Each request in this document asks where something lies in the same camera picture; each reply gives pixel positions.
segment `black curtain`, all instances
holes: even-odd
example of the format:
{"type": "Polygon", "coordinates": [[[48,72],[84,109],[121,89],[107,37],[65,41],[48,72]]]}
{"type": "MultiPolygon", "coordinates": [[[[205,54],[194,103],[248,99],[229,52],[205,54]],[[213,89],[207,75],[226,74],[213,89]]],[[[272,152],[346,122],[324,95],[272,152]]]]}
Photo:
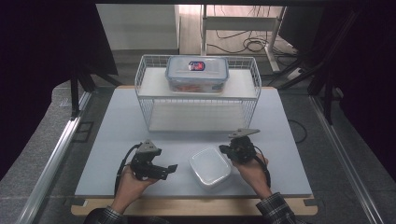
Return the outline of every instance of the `black curtain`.
{"type": "Polygon", "coordinates": [[[52,90],[86,65],[117,74],[94,4],[0,7],[1,155],[3,178],[18,158],[50,103],[52,90]]]}
{"type": "Polygon", "coordinates": [[[340,106],[396,180],[396,7],[371,1],[331,66],[340,106]]]}

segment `white table surface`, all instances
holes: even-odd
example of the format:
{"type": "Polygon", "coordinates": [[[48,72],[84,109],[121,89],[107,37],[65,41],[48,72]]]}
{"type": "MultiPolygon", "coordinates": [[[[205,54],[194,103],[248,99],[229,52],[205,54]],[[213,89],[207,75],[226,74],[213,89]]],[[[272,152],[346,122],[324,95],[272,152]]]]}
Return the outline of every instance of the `white table surface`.
{"type": "MultiPolygon", "coordinates": [[[[312,194],[300,155],[294,143],[283,105],[276,89],[262,89],[250,127],[260,133],[250,136],[269,159],[272,191],[286,197],[312,194]]],[[[111,198],[121,160],[127,151],[146,139],[163,150],[153,164],[178,164],[175,173],[146,189],[143,197],[238,198],[255,193],[233,167],[227,180],[213,189],[202,188],[195,178],[189,158],[207,146],[228,145],[228,133],[149,133],[143,120],[135,90],[114,91],[96,136],[90,157],[78,182],[76,195],[85,198],[111,198]]]]}

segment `container lid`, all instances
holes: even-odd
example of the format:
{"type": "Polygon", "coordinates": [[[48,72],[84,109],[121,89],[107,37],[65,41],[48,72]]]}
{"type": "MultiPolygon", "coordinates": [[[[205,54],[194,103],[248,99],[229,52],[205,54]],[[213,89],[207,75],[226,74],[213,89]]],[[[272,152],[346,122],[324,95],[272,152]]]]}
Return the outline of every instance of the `container lid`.
{"type": "Polygon", "coordinates": [[[206,147],[190,157],[190,165],[201,184],[208,188],[215,187],[231,173],[230,163],[215,146],[206,147]]]}
{"type": "Polygon", "coordinates": [[[228,64],[224,57],[208,56],[172,56],[166,67],[168,79],[181,78],[204,78],[221,79],[228,78],[228,64]]]}

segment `white plastic bowl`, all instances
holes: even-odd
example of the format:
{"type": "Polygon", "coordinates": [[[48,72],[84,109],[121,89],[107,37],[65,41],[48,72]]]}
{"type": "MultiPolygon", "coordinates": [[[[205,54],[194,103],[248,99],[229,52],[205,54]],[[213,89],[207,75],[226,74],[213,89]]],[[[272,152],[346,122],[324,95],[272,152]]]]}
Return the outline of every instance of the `white plastic bowl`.
{"type": "Polygon", "coordinates": [[[212,189],[231,173],[231,165],[218,147],[209,146],[190,157],[190,165],[199,183],[205,189],[212,189]]]}

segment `metal rail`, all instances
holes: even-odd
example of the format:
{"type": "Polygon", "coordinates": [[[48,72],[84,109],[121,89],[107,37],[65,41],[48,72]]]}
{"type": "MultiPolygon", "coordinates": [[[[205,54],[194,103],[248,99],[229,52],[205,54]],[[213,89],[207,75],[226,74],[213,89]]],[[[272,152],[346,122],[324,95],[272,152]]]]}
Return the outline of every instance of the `metal rail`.
{"type": "Polygon", "coordinates": [[[328,121],[321,112],[323,111],[323,108],[321,106],[318,97],[310,96],[309,99],[311,100],[312,105],[317,111],[319,120],[323,125],[323,128],[332,143],[332,148],[334,149],[334,152],[337,155],[338,160],[341,162],[341,165],[343,166],[344,171],[346,172],[346,176],[349,179],[349,182],[353,190],[355,190],[355,193],[358,197],[358,200],[361,203],[361,207],[363,208],[364,213],[366,214],[366,216],[368,217],[371,223],[373,224],[384,223],[382,217],[379,215],[378,209],[376,208],[375,202],[371,197],[369,190],[364,185],[363,181],[361,180],[361,177],[359,176],[358,172],[353,166],[353,163],[349,158],[349,156],[347,155],[347,152],[344,149],[344,146],[341,143],[341,140],[339,139],[334,127],[332,125],[329,125],[328,121]]]}
{"type": "Polygon", "coordinates": [[[55,146],[55,149],[53,149],[49,161],[41,173],[41,176],[38,178],[35,188],[30,194],[16,223],[28,224],[34,221],[35,215],[37,214],[37,211],[47,194],[52,179],[55,177],[55,174],[58,170],[59,164],[64,158],[64,153],[71,142],[73,133],[76,131],[76,128],[80,123],[81,115],[90,98],[91,94],[88,92],[84,92],[81,96],[79,101],[81,113],[75,119],[69,120],[67,122],[64,132],[55,146]]]}

